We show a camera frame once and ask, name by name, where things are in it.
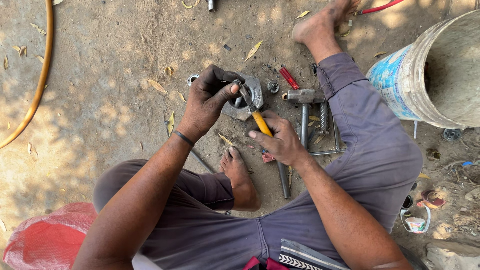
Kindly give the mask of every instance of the gray pants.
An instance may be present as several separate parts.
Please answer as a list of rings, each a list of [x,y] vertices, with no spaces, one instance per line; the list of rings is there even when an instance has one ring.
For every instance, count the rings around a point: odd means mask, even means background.
[[[423,158],[400,120],[346,53],[318,64],[318,77],[347,151],[325,167],[333,179],[390,233]],[[146,163],[122,162],[96,182],[100,211]],[[141,253],[163,269],[241,269],[252,257],[278,260],[281,239],[343,262],[308,191],[255,219],[223,215],[234,197],[223,173],[182,170]]]

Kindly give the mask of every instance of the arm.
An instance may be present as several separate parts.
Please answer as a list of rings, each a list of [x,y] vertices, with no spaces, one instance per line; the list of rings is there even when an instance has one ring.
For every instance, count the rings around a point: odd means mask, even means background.
[[[192,142],[205,135],[236,96],[238,76],[209,66],[190,87],[177,130]],[[158,222],[192,147],[176,134],[105,205],[90,227],[73,269],[133,269],[132,258]]]
[[[353,270],[412,269],[400,249],[377,220],[345,192],[303,148],[293,126],[272,111],[262,113],[274,132],[271,138],[256,131],[249,136],[278,161],[291,165],[302,177],[335,249]]]

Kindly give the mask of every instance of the red screwdriver handle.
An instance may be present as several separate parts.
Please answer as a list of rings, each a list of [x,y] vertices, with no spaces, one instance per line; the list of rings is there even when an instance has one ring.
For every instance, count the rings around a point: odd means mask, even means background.
[[[285,67],[282,67],[280,69],[280,74],[282,74],[282,76],[287,80],[288,84],[295,90],[297,90],[299,87],[299,85],[297,84],[297,82],[295,81],[295,79],[292,77],[292,75],[290,75],[290,73],[288,72],[288,70],[285,68]]]

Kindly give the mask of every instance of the hammer head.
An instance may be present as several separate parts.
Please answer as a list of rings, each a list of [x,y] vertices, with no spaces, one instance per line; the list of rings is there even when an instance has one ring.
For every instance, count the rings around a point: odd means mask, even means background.
[[[325,95],[320,90],[292,89],[287,93],[287,100],[292,103],[321,103]]]

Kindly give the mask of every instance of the dirt ground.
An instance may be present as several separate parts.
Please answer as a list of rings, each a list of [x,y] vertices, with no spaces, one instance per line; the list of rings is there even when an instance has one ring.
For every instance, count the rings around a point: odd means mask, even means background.
[[[281,0],[217,1],[215,13],[207,3],[186,9],[180,0],[64,0],[54,6],[55,34],[48,87],[33,121],[10,145],[0,150],[0,218],[7,232],[1,232],[0,251],[6,246],[13,229],[33,216],[44,215],[77,201],[91,201],[96,178],[117,162],[147,159],[167,139],[164,121],[172,111],[179,123],[185,104],[176,91],[188,99],[186,79],[200,73],[209,64],[226,70],[240,71],[260,78],[264,90],[264,109],[279,112],[295,122],[300,110],[281,100],[289,85],[278,70],[284,64],[302,88],[318,88],[317,78],[309,67],[313,58],[308,50],[291,39],[294,20],[301,12],[316,12],[327,1]],[[360,9],[385,4],[368,0]],[[430,26],[475,9],[475,0],[406,0],[382,12],[353,18],[346,37],[338,37],[341,48],[348,52],[362,72],[376,62],[372,56],[379,51],[388,54],[412,43]],[[6,138],[23,119],[34,95],[45,36],[30,23],[46,30],[45,6],[41,1],[0,0],[0,56],[7,55],[9,68],[1,69],[0,139]],[[263,40],[256,58],[243,60],[257,42]],[[223,48],[227,44],[230,51]],[[27,46],[27,56],[18,57],[11,46]],[[171,78],[164,68],[174,69]],[[153,89],[147,79],[163,85],[168,95]],[[269,80],[277,79],[280,91],[266,91]],[[413,122],[402,121],[413,136]],[[286,204],[276,165],[261,162],[261,150],[243,133],[250,125],[221,115],[210,132],[194,150],[214,170],[227,145],[218,137],[226,136],[237,146],[254,173],[253,182],[263,200],[255,213],[234,215],[255,217],[267,214]],[[432,210],[431,227],[425,234],[405,231],[397,222],[392,236],[405,247],[424,256],[430,239],[447,239],[480,246],[478,241],[478,205],[464,199],[465,193],[478,185],[479,169],[452,162],[476,161],[479,156],[479,135],[464,132],[464,142],[448,142],[443,129],[419,123],[416,142],[426,153],[437,148],[442,157],[425,159],[423,172],[431,179],[419,179],[411,192],[414,200],[427,188],[440,191],[447,201],[441,209]],[[27,144],[32,143],[32,155]],[[334,147],[332,137],[312,146],[312,151]],[[326,165],[339,154],[319,156]],[[185,168],[205,172],[189,157]],[[294,173],[291,193],[295,198],[305,190]],[[424,217],[424,210],[413,208],[415,216]]]

